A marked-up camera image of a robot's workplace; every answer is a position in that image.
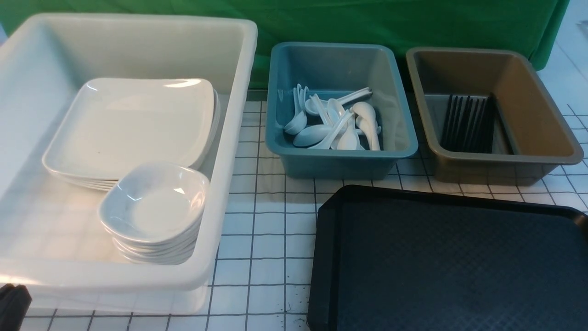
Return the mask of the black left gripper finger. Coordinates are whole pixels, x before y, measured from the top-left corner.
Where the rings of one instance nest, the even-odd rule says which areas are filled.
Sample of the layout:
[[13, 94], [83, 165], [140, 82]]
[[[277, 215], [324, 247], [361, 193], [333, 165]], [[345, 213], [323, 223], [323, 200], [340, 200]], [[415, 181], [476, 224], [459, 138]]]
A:
[[18, 331], [31, 302], [31, 295], [24, 285], [3, 285], [0, 289], [0, 329]]

